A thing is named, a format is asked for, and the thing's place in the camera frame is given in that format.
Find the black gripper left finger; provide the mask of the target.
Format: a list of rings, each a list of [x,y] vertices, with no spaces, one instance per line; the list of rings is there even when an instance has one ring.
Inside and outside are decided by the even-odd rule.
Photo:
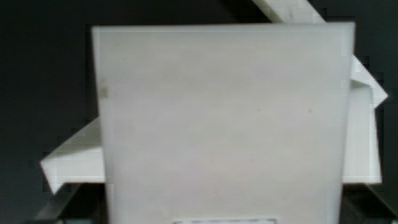
[[[55,195],[50,198],[50,201],[39,210],[39,213],[34,217],[34,224],[64,224],[61,221],[62,212],[66,211],[68,204],[75,197],[80,185],[64,184]]]

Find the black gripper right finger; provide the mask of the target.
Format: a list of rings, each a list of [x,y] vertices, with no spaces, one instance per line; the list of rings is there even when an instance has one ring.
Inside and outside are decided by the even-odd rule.
[[[393,224],[398,215],[364,184],[345,186],[345,224]]]

